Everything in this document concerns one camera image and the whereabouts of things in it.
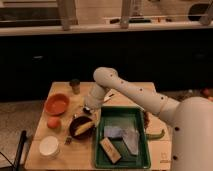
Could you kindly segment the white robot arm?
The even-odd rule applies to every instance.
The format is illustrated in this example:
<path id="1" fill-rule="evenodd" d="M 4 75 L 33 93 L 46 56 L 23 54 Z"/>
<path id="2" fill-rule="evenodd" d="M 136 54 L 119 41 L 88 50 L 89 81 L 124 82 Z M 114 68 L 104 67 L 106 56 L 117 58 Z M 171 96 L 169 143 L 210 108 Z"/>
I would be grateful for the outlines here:
<path id="1" fill-rule="evenodd" d="M 179 102 L 123 80 L 113 68 L 99 67 L 93 78 L 86 107 L 101 108 L 106 94 L 115 89 L 173 128 L 171 171 L 213 171 L 213 102 L 203 97 Z"/>

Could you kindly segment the white wrapped gripper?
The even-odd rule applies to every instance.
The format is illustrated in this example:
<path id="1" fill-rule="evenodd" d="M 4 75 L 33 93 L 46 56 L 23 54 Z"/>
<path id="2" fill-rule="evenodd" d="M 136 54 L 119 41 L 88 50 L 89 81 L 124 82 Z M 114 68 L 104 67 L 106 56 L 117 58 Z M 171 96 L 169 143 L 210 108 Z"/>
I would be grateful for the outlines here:
<path id="1" fill-rule="evenodd" d="M 103 105 L 104 98 L 109 91 L 109 88 L 94 83 L 91 90 L 84 98 L 85 106 L 83 107 L 83 112 L 91 114 L 91 110 L 99 109 Z"/>

